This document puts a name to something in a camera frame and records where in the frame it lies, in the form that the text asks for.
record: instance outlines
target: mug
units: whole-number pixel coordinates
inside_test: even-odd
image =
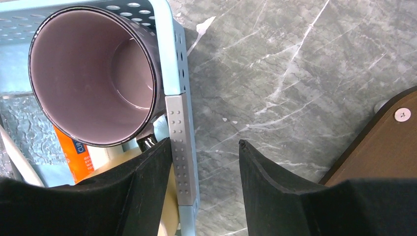
[[[73,6],[45,19],[30,45],[29,77],[46,117],[95,147],[136,137],[156,143],[166,112],[155,31],[101,8]]]

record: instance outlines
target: basket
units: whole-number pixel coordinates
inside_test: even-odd
[[[74,5],[100,7],[156,29],[176,166],[181,234],[195,235],[200,194],[185,35],[184,28],[173,19],[166,0],[18,0],[0,3],[0,93],[31,92],[28,76],[31,39],[45,17]],[[174,120],[183,122],[171,124]]]

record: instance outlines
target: mug rim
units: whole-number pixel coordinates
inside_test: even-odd
[[[32,50],[33,50],[33,46],[34,43],[37,39],[37,36],[42,32],[42,29],[45,27],[46,24],[48,24],[50,21],[52,21],[55,17],[57,17],[58,15],[61,15],[63,13],[66,12],[70,12],[70,11],[90,11],[90,12],[95,12],[95,13],[99,13],[103,16],[106,16],[108,18],[110,18],[112,21],[114,21],[116,24],[118,24],[120,27],[122,27],[126,32],[128,32],[130,34],[130,36],[132,38],[134,38],[135,42],[139,45],[139,47],[141,48],[141,50],[143,51],[145,58],[148,62],[148,66],[150,68],[150,72],[151,72],[151,76],[152,76],[152,85],[153,85],[153,96],[152,96],[152,101],[151,101],[151,106],[149,109],[148,114],[145,117],[144,122],[142,123],[141,126],[139,126],[138,129],[136,129],[135,132],[133,132],[130,136],[126,137],[123,140],[120,140],[118,142],[114,142],[114,143],[110,143],[110,144],[94,144],[94,143],[90,143],[90,142],[86,142],[83,141],[75,136],[73,136],[72,134],[67,133],[65,130],[63,130],[61,127],[59,127],[54,120],[51,119],[51,117],[49,116],[49,114],[46,112],[46,110],[43,108],[43,106],[40,103],[40,100],[38,99],[38,96],[36,94],[34,85],[33,85],[33,81],[32,81],[32,74],[31,74],[31,66],[30,66],[30,62],[31,62],[31,54],[32,54]],[[102,148],[107,148],[107,147],[113,147],[113,146],[117,146],[120,144],[123,144],[125,142],[128,142],[130,140],[132,140],[133,138],[137,137],[145,128],[146,126],[151,122],[152,120],[152,115],[155,111],[155,107],[156,107],[156,103],[157,103],[157,98],[158,98],[158,86],[157,86],[157,73],[155,72],[155,66],[154,63],[152,62],[151,58],[150,58],[150,53],[148,51],[148,49],[146,48],[145,44],[143,43],[143,41],[140,39],[140,37],[138,36],[138,34],[136,33],[136,31],[132,28],[132,26],[130,26],[127,22],[125,22],[124,20],[122,20],[120,17],[122,16],[118,16],[112,12],[106,11],[104,9],[101,9],[99,7],[94,7],[94,6],[85,6],[85,5],[78,5],[78,6],[70,6],[70,7],[66,7],[63,8],[61,10],[58,10],[56,12],[54,12],[53,14],[51,14],[49,17],[47,17],[38,27],[38,29],[36,30],[32,41],[30,42],[30,47],[29,47],[29,59],[28,59],[28,71],[29,71],[29,81],[30,81],[30,86],[32,88],[34,97],[36,99],[36,102],[39,104],[39,107],[41,108],[43,114],[45,114],[45,116],[48,118],[48,120],[62,133],[64,133],[65,135],[67,135],[68,137],[72,138],[75,141],[78,141],[80,143],[89,145],[89,146],[93,146],[93,147],[102,147]]]

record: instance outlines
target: blue plastic basket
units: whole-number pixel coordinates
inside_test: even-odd
[[[192,166],[189,166],[191,169],[189,173],[192,173],[191,176],[195,178],[192,182],[195,183],[196,189],[192,191],[193,201],[180,205],[179,211],[181,234],[183,236],[195,235],[195,217],[200,195],[185,34],[184,28],[173,19],[171,8],[166,0],[18,0],[0,3],[0,92],[31,91],[28,53],[33,34],[45,17],[59,9],[74,5],[100,7],[156,29],[163,85],[167,96],[167,110],[180,111],[182,109],[184,114],[188,114],[188,120],[184,122],[188,133],[184,139],[185,144],[181,147],[189,149],[189,155],[186,158],[188,163],[192,163]],[[181,104],[170,103],[170,101],[175,103],[181,97],[184,100]],[[174,133],[174,129],[179,127],[170,126],[169,128]],[[173,150],[175,150],[178,144],[172,135],[171,139]],[[179,202],[181,202],[183,192],[178,190]]]

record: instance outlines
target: blue label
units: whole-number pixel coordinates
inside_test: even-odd
[[[72,140],[72,142],[74,143],[75,150],[77,151],[78,154],[86,152],[86,149],[84,148],[84,145],[82,143],[75,141],[75,140]]]

